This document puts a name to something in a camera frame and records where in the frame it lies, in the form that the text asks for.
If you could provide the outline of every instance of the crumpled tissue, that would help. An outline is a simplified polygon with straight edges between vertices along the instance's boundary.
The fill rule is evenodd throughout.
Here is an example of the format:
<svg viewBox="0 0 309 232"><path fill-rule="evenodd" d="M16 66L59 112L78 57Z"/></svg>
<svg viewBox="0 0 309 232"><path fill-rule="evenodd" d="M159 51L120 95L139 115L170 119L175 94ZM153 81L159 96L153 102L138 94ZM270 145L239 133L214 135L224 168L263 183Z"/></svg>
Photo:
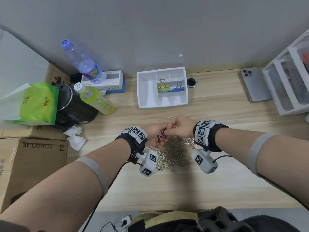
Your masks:
<svg viewBox="0 0 309 232"><path fill-rule="evenodd" d="M86 142L85 138L76 136L81 134L81 132L82 127L76 127L76 125L64 132L65 135L69 136L67 140L69 141L70 146L76 151L79 151Z"/></svg>

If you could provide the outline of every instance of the electrical cable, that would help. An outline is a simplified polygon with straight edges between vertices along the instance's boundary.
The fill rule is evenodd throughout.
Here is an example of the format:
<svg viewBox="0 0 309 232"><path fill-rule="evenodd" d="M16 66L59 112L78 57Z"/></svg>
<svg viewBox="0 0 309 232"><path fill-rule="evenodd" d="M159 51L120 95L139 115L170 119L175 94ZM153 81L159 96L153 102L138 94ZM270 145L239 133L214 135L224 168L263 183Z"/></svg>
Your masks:
<svg viewBox="0 0 309 232"><path fill-rule="evenodd" d="M118 176L118 174L120 173L120 171L121 171L122 167L123 167L125 164L127 164L127 163L130 163L130 162L129 162L129 161L127 161L127 162L125 162L125 163L124 163L124 164L120 167L120 169L119 169L118 173L116 174L116 176L114 177L114 179L112 180L112 182L111 182L111 184L109 185L109 187L108 187L108 188L110 188L110 187L112 186L112 184L114 183L114 181L115 181L116 177L117 177L117 176ZM91 218L92 218L93 214L95 213L95 210L96 210L96 208L98 207L98 204L99 204L99 203L100 203L100 201L103 199L103 196L104 196L104 195L102 195L102 197L99 199L99 201L98 201L98 202L97 202L97 204L95 205L95 208L93 209L93 211L92 211L92 213L91 213L90 217L88 218L87 223L86 223L86 225L84 226L84 228L83 228L82 232L85 232L85 230L86 230L86 228L87 228L87 225L89 224L89 222L90 222L90 220L91 220Z"/></svg>
<svg viewBox="0 0 309 232"><path fill-rule="evenodd" d="M108 224L111 224L111 225L112 225L112 227L113 227L113 229L114 229L114 232L118 232L118 230L116 229L116 226L115 226L112 222L108 222L108 223L106 223L104 226L102 226L102 228L100 229L100 232L102 232L102 231L103 231L103 228L104 228L106 225L108 225Z"/></svg>
<svg viewBox="0 0 309 232"><path fill-rule="evenodd" d="M213 161L213 163L216 162L218 159L220 159L220 158L222 158L222 157L231 157L231 156L230 156L230 155L227 155L227 156L219 156L217 159L215 159L215 160Z"/></svg>

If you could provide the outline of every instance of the blue binder clip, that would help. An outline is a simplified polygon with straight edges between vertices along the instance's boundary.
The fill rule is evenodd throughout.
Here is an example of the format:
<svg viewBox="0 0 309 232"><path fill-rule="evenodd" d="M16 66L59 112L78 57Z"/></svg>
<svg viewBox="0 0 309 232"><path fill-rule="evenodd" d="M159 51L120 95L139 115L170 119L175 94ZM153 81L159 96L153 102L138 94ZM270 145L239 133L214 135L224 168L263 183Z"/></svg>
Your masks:
<svg viewBox="0 0 309 232"><path fill-rule="evenodd" d="M172 92L184 91L184 88L181 88L181 84L182 84L182 82L178 82L176 88L172 89Z"/></svg>

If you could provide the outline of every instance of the wristband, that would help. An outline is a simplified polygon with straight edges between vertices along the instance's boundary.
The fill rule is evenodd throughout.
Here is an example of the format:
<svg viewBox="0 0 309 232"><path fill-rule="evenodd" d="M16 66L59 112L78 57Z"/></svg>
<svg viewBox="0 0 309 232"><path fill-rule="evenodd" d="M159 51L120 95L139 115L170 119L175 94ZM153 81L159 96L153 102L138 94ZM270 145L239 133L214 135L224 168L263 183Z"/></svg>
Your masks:
<svg viewBox="0 0 309 232"><path fill-rule="evenodd" d="M119 139L122 138L128 142L131 148L131 154L128 159L130 162L135 162L135 154L142 153L145 149L145 144L147 140L146 132L138 126L129 127L123 130L118 137L115 138Z"/></svg>
<svg viewBox="0 0 309 232"><path fill-rule="evenodd" d="M222 152L215 141L216 133L221 128L228 128L228 126L216 120L199 121L193 129L194 142L205 151Z"/></svg>

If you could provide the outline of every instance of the wooden desk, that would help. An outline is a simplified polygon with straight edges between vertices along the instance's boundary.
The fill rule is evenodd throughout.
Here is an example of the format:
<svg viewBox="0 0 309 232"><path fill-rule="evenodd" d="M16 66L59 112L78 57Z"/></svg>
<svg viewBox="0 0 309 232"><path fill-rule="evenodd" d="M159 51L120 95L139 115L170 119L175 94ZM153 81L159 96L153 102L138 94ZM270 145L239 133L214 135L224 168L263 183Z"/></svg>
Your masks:
<svg viewBox="0 0 309 232"><path fill-rule="evenodd" d="M188 88L189 104L170 108L140 109L137 105L136 78L129 78L126 92L109 94L115 104L122 102L114 114L98 117L83 126L87 143L79 156L99 148L129 126L143 126L158 120L168 122L166 115L186 115L196 121L209 118L224 121L231 128L273 132L309 140L309 126L304 114L279 116L273 101L252 103L247 100L239 70L187 74L198 80ZM212 156L225 153L212 153ZM69 155L68 162L77 156ZM301 207L294 199L253 175L233 158L218 160L213 174L204 174L196 164L188 173L157 172L147 178L139 166L127 164L110 191L98 206L99 211L171 210L177 208Z"/></svg>

